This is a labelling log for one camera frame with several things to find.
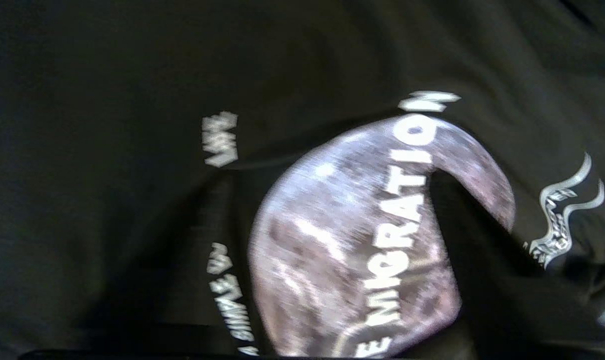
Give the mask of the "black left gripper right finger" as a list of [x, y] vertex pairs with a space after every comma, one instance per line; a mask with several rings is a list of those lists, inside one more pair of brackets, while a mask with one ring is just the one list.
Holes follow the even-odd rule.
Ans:
[[433, 210], [479, 358], [605, 358], [605, 328], [451, 174], [429, 182]]

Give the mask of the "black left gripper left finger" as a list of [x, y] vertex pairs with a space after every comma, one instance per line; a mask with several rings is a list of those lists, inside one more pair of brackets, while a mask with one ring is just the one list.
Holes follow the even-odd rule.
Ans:
[[197, 187], [119, 201], [109, 211], [115, 265], [82, 320], [90, 351], [232, 351], [207, 273], [236, 171]]

